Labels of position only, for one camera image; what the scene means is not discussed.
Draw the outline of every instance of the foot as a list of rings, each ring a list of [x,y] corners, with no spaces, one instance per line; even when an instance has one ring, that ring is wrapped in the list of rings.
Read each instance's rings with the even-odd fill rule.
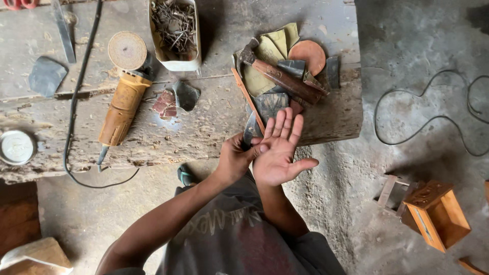
[[[185,163],[180,165],[180,167],[177,169],[177,177],[178,180],[180,180],[185,186],[192,186],[197,184],[196,177]]]

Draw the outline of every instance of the hand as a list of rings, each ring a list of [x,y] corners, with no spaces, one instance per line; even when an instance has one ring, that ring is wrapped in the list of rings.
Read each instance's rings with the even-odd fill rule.
[[[241,148],[242,141],[243,132],[236,134],[222,144],[219,164],[214,172],[219,179],[230,185],[245,175],[250,163],[257,156],[268,151],[266,144],[259,144],[262,141],[259,137],[254,137],[251,140],[251,145],[254,146],[246,152]]]
[[[273,118],[268,120],[264,139],[260,145],[267,145],[269,150],[253,162],[256,184],[278,186],[295,179],[300,172],[319,164],[316,159],[302,159],[293,162],[295,148],[301,137],[304,118],[302,115],[295,117],[292,134],[289,137],[291,124],[292,108],[290,107],[277,113],[276,123]]]

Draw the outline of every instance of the gray t-shirt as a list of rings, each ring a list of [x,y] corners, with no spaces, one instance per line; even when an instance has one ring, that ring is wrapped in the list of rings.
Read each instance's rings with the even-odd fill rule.
[[[178,187],[176,195],[190,187]],[[157,275],[321,274],[345,272],[326,238],[287,238],[263,219],[250,172],[204,206],[167,245]],[[144,275],[122,269],[110,275]]]

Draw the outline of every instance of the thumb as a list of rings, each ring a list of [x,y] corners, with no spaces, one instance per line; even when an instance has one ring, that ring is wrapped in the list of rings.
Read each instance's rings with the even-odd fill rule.
[[[290,180],[295,179],[302,171],[316,167],[319,164],[317,159],[308,158],[298,160],[290,164],[288,175],[291,176]]]
[[[266,146],[265,144],[261,144],[261,145],[253,146],[251,149],[246,151],[244,154],[245,154],[246,159],[248,161],[252,161],[252,160],[256,159],[260,154],[262,154],[266,151],[268,151],[268,146]]]

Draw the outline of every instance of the wooden workbench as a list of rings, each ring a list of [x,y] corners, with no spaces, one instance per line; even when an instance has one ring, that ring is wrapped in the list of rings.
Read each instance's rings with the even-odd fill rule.
[[[161,120],[150,110],[154,101],[143,101],[126,137],[111,148],[104,164],[113,168],[219,157],[222,141],[242,131],[247,120],[245,99],[232,76],[232,52],[252,36],[297,22],[301,39],[320,43],[327,55],[341,59],[341,89],[306,108],[302,145],[356,138],[362,124],[360,54],[353,1],[197,1],[201,24],[200,72],[169,72],[161,68],[155,84],[143,98],[171,87],[178,79],[199,90],[192,112],[179,109],[178,117]],[[95,163],[100,127],[111,93],[117,85],[116,69],[107,54],[113,34],[129,30],[139,34],[154,52],[149,30],[147,1],[104,2],[94,49],[77,108],[69,166],[86,171]],[[32,10],[0,11],[0,131],[24,129],[38,141],[38,153],[28,164],[10,166],[0,161],[0,177],[8,183],[25,182],[64,174],[69,94],[74,89],[86,48],[95,2],[64,5],[74,15],[77,63],[68,66],[50,6]],[[66,65],[69,73],[57,91],[57,99],[42,98],[29,90],[27,77],[35,60],[49,56]],[[322,74],[317,77],[323,80]]]

